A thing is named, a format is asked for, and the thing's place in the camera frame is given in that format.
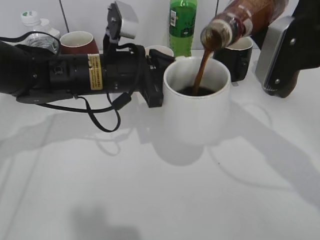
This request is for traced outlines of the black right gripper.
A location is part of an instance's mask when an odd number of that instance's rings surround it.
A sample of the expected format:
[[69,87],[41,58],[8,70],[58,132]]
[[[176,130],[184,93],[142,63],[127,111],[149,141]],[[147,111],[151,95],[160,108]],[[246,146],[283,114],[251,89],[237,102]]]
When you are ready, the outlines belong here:
[[[320,2],[300,0],[289,16],[294,20],[286,31],[273,73],[295,73],[320,66]],[[268,27],[252,36],[260,50]]]

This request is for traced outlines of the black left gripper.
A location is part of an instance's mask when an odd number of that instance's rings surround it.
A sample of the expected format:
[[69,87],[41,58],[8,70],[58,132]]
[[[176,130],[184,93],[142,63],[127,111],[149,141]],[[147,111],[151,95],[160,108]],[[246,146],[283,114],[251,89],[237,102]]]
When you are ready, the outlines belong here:
[[108,94],[119,94],[110,102],[111,107],[123,108],[138,92],[149,108],[160,108],[164,100],[162,75],[175,60],[174,56],[153,48],[145,55],[141,45],[105,44],[102,71],[105,89]]

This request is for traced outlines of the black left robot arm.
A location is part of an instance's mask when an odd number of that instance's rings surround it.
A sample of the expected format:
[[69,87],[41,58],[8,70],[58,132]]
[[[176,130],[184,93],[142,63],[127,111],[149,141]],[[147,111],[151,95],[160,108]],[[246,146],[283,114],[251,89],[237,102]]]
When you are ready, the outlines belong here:
[[105,36],[101,54],[55,54],[22,44],[26,35],[0,39],[0,91],[19,103],[52,108],[74,97],[117,94],[120,110],[139,92],[150,108],[163,104],[163,77],[174,57]]

